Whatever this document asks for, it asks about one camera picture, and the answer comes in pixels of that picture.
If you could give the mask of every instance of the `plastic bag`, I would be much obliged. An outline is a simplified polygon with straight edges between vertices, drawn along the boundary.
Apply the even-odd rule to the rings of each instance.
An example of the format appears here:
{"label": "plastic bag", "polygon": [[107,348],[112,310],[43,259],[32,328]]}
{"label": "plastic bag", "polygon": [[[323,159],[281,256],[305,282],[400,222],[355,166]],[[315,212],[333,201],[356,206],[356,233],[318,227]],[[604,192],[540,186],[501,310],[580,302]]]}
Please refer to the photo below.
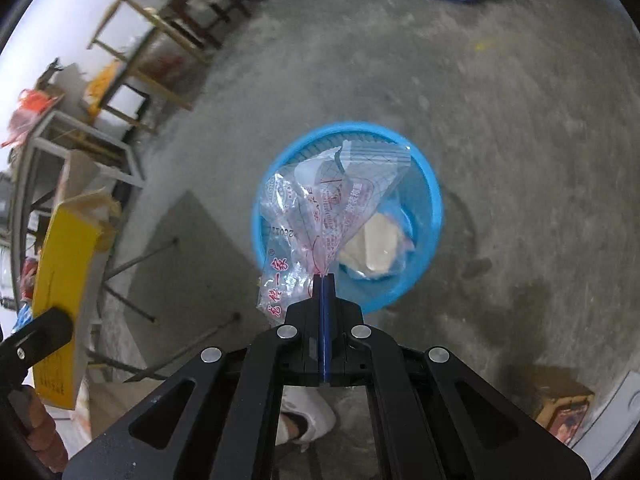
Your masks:
{"label": "plastic bag", "polygon": [[40,114],[45,111],[55,98],[50,98],[44,92],[38,90],[23,90],[18,97],[18,107],[9,119],[7,126],[8,136],[0,148],[11,144],[24,143],[27,134],[38,123]]}
{"label": "plastic bag", "polygon": [[22,264],[20,273],[20,300],[31,301],[33,299],[33,289],[36,286],[36,274],[38,272],[38,259],[27,257]]}
{"label": "plastic bag", "polygon": [[283,322],[291,303],[311,297],[312,280],[337,265],[337,254],[411,164],[406,146],[345,140],[265,184],[260,212],[271,224],[258,309]]}
{"label": "plastic bag", "polygon": [[20,310],[18,311],[18,317],[15,320],[14,327],[11,329],[11,333],[15,334],[21,328],[24,328],[33,321],[33,311],[31,310],[31,303],[23,301]]}

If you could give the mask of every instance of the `blue basket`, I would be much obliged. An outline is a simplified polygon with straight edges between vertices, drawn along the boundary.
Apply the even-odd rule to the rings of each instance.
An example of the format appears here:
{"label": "blue basket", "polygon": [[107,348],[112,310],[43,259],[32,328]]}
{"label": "blue basket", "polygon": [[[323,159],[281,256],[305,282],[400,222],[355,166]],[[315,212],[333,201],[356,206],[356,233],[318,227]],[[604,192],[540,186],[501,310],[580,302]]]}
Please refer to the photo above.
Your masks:
{"label": "blue basket", "polygon": [[[402,211],[411,222],[410,231],[415,245],[415,251],[408,256],[406,269],[400,274],[380,280],[355,280],[340,266],[336,276],[338,297],[359,304],[365,314],[393,303],[414,286],[436,251],[442,225],[442,199],[436,176],[422,153],[404,137],[382,126],[352,122],[330,124],[312,131],[281,153],[267,170],[258,196],[264,183],[278,168],[341,146],[344,140],[394,142],[408,146],[412,155],[411,167],[397,188]],[[252,239],[259,268],[264,265],[269,232],[270,225],[260,215],[256,199],[252,218]]]}

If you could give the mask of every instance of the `clear plastic bag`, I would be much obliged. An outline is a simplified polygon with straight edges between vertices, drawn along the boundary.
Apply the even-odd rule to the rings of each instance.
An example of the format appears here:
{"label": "clear plastic bag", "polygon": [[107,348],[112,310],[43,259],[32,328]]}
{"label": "clear plastic bag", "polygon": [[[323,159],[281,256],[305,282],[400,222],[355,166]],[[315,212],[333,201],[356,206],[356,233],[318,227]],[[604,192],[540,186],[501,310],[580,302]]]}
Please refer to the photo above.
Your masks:
{"label": "clear plastic bag", "polygon": [[270,223],[258,309],[283,322],[291,303],[311,297],[314,274],[326,275],[340,249],[398,184],[411,164],[408,147],[345,140],[265,184],[260,212]]}

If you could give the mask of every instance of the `white shoe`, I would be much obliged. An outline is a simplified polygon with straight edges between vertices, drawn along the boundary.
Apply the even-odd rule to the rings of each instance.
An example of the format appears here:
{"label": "white shoe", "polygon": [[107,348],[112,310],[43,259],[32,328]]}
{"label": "white shoe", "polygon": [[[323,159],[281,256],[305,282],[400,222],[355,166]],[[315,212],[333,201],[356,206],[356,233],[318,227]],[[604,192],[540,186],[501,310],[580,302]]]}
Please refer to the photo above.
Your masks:
{"label": "white shoe", "polygon": [[293,440],[296,444],[309,444],[326,435],[335,426],[335,414],[316,388],[304,386],[285,386],[282,391],[280,411],[287,415],[293,413],[306,419],[307,430]]}

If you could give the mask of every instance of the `wooden table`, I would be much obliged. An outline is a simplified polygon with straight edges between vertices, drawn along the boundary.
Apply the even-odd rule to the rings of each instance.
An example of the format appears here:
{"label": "wooden table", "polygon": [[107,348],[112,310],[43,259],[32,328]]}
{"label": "wooden table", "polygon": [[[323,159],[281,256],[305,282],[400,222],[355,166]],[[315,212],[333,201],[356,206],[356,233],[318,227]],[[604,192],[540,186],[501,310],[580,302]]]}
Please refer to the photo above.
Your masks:
{"label": "wooden table", "polygon": [[[169,0],[162,12],[162,15],[164,16],[167,10],[169,10],[169,12],[172,12],[175,16],[180,18],[199,37],[201,37],[203,40],[206,40],[207,43],[211,44],[215,48],[220,48],[222,44],[219,40],[213,37],[213,35],[210,33],[210,30],[221,22],[229,23],[231,19],[229,18],[228,14],[229,12],[231,12],[231,10],[238,9],[246,17],[249,18],[251,16],[251,13],[244,4],[244,0],[228,0],[229,4],[225,7],[221,7],[216,3],[212,3],[209,4],[209,7],[217,14],[218,18],[213,21],[208,27],[203,27],[189,15],[188,1],[189,0]],[[172,22],[172,26],[180,30],[183,34],[190,36],[188,31],[181,28],[177,23]]]}

